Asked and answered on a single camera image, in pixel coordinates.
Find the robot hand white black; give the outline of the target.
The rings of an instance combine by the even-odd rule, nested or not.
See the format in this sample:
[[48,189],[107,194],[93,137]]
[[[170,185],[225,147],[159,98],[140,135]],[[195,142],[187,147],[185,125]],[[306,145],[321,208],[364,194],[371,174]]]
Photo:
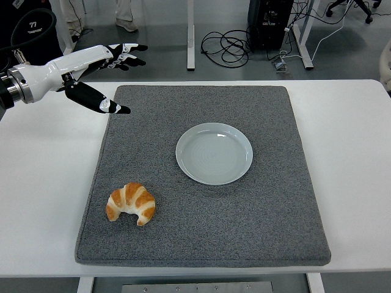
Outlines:
[[28,103],[40,101],[50,91],[65,92],[73,102],[101,114],[130,114],[121,106],[79,79],[103,69],[129,70],[144,66],[146,62],[132,55],[134,51],[146,51],[148,46],[137,43],[96,45],[56,58],[45,65],[20,65],[18,72],[26,81],[21,100]]

